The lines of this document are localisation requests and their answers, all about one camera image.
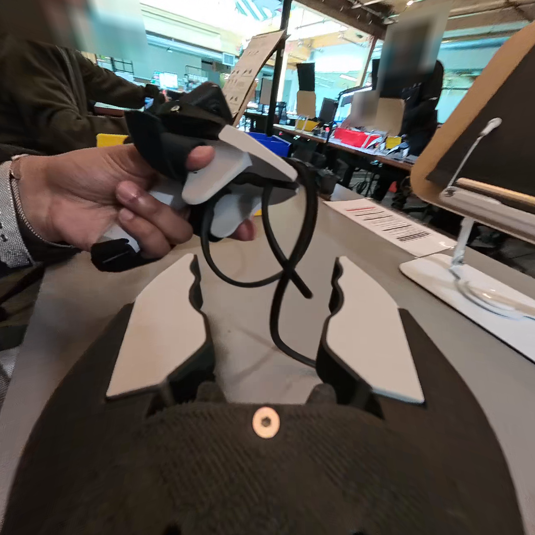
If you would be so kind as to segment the long wooden desk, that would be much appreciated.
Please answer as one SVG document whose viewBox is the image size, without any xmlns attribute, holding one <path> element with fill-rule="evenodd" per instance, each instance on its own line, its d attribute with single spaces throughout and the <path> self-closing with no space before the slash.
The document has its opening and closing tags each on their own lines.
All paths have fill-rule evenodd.
<svg viewBox="0 0 535 535">
<path fill-rule="evenodd" d="M 377 151 L 374 149 L 358 148 L 349 144 L 342 143 L 335 137 L 330 137 L 328 140 L 324 137 L 319 137 L 311 133 L 296 130 L 293 126 L 286 126 L 280 124 L 273 125 L 274 132 L 283 132 L 287 135 L 291 135 L 293 138 L 299 137 L 308 141 L 313 141 L 320 145 L 321 148 L 331 148 L 339 151 L 346 152 L 355 156 L 365 157 L 370 161 L 378 161 L 382 164 L 395 167 L 397 169 L 411 172 L 415 162 L 407 159 L 396 159 L 390 155 Z"/>
</svg>

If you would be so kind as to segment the red storage bin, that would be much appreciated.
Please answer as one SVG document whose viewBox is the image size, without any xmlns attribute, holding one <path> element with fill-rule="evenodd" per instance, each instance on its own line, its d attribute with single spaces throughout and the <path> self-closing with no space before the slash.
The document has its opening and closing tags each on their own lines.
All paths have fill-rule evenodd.
<svg viewBox="0 0 535 535">
<path fill-rule="evenodd" d="M 368 148 L 376 142 L 381 142 L 383 135 L 374 132 L 337 128 L 334 131 L 333 139 L 354 148 Z"/>
</svg>

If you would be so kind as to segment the silver mesh watch band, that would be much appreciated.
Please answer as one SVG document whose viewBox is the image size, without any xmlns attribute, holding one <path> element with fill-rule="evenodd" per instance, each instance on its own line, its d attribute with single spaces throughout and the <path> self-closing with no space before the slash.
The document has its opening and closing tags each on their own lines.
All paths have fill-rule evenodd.
<svg viewBox="0 0 535 535">
<path fill-rule="evenodd" d="M 40 243 L 23 215 L 13 163 L 12 159 L 1 162 L 1 263 L 10 270 L 34 265 L 31 253 Z"/>
</svg>

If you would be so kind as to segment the black panel with cardboard board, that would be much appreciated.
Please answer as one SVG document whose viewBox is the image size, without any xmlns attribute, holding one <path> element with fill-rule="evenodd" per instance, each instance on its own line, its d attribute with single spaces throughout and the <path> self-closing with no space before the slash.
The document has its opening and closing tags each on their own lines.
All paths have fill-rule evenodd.
<svg viewBox="0 0 535 535">
<path fill-rule="evenodd" d="M 298 116 L 307 119 L 316 117 L 315 66 L 314 62 L 296 65 L 298 73 L 296 112 Z"/>
</svg>

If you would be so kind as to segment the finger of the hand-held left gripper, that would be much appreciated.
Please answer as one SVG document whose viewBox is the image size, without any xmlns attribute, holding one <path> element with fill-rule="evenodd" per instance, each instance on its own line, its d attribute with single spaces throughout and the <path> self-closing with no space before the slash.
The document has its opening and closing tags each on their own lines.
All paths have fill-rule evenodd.
<svg viewBox="0 0 535 535">
<path fill-rule="evenodd" d="M 282 157 L 277 156 L 255 140 L 249 133 L 226 125 L 219 132 L 218 139 L 249 155 L 251 165 L 246 169 L 247 172 L 255 173 L 266 179 L 288 183 L 296 182 L 298 171 Z"/>
<path fill-rule="evenodd" d="M 239 197 L 240 203 L 246 206 L 261 206 L 262 196 L 265 187 L 256 186 L 253 184 L 235 184 L 234 194 Z M 270 197 L 268 199 L 269 205 L 280 204 L 290 198 L 294 197 L 299 190 L 299 185 L 290 184 L 290 187 L 273 186 Z"/>
</svg>

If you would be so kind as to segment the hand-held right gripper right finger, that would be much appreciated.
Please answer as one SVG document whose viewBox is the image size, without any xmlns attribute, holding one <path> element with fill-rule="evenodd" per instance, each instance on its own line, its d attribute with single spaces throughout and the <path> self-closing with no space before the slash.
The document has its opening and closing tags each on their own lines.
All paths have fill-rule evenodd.
<svg viewBox="0 0 535 535">
<path fill-rule="evenodd" d="M 320 337 L 316 372 L 339 405 L 369 405 L 380 396 L 425 403 L 394 299 L 348 257 L 336 258 L 330 314 Z"/>
</svg>

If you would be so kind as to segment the black pole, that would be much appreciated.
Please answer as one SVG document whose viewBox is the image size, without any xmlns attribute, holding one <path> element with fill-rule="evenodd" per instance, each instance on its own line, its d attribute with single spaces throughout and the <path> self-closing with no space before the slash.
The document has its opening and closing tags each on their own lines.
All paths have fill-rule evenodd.
<svg viewBox="0 0 535 535">
<path fill-rule="evenodd" d="M 269 104 L 269 111 L 266 120 L 265 134 L 270 137 L 273 133 L 273 125 L 276 114 L 277 95 L 280 84 L 280 76 L 283 69 L 284 49 L 287 38 L 288 24 L 290 20 L 292 1 L 283 1 L 283 8 L 281 12 L 280 30 L 283 32 L 277 48 L 275 56 L 275 65 L 273 70 L 272 90 Z"/>
</svg>

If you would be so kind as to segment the cardboard sheet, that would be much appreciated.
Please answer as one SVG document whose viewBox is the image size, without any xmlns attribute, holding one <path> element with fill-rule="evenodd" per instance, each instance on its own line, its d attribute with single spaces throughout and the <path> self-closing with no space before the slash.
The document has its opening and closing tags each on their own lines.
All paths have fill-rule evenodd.
<svg viewBox="0 0 535 535">
<path fill-rule="evenodd" d="M 252 91 L 256 88 L 256 78 L 278 45 L 286 39 L 286 31 L 278 30 L 258 34 L 251 38 L 243 54 L 231 70 L 223 87 L 223 95 L 231 112 L 231 124 L 237 127 Z"/>
</svg>

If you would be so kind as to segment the printed paper sheet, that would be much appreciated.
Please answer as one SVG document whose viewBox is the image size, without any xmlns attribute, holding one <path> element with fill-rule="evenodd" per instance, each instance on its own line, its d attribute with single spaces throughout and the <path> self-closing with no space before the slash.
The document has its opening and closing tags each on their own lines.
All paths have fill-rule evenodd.
<svg viewBox="0 0 535 535">
<path fill-rule="evenodd" d="M 323 202 L 414 258 L 452 251 L 456 245 L 455 240 L 368 198 Z"/>
</svg>

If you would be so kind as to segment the blue storage bin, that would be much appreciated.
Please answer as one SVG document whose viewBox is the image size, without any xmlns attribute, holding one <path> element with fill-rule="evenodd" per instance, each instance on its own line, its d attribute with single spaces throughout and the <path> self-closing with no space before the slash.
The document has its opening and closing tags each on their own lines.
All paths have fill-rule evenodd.
<svg viewBox="0 0 535 535">
<path fill-rule="evenodd" d="M 291 143 L 285 139 L 275 135 L 267 136 L 260 132 L 248 132 L 248 134 L 278 157 L 289 157 Z"/>
</svg>

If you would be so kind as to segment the white document stand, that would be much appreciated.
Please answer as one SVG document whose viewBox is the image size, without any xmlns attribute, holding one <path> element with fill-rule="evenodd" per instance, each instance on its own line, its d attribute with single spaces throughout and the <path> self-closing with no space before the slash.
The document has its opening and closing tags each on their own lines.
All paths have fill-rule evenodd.
<svg viewBox="0 0 535 535">
<path fill-rule="evenodd" d="M 476 220 L 489 216 L 493 224 L 534 237 L 534 214 L 510 203 L 528 198 L 500 188 L 479 193 L 458 185 L 460 172 L 479 142 L 502 123 L 492 118 L 480 131 L 438 198 L 463 215 L 452 257 L 433 254 L 400 265 L 407 278 L 448 304 L 500 341 L 534 362 L 534 299 L 465 264 L 465 252 Z"/>
</svg>

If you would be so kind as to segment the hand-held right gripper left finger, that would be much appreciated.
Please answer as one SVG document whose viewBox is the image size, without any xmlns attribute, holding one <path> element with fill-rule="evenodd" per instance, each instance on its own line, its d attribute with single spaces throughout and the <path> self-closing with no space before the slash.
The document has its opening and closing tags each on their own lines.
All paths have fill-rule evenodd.
<svg viewBox="0 0 535 535">
<path fill-rule="evenodd" d="M 135 299 L 106 392 L 125 398 L 152 392 L 160 398 L 196 398 L 213 380 L 215 350 L 202 311 L 197 255 L 187 253 Z"/>
</svg>

